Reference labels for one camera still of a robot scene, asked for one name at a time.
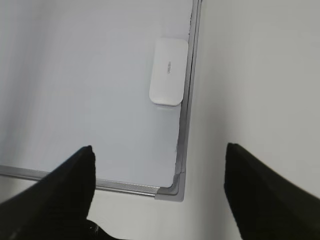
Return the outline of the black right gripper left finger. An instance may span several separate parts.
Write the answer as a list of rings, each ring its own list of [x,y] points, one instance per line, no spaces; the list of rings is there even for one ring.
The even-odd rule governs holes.
[[[23,192],[0,204],[2,240],[112,240],[88,219],[96,190],[90,145]]]

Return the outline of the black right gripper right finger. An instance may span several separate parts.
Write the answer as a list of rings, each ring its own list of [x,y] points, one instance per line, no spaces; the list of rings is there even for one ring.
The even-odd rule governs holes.
[[[318,240],[320,200],[229,143],[224,192],[243,240]]]

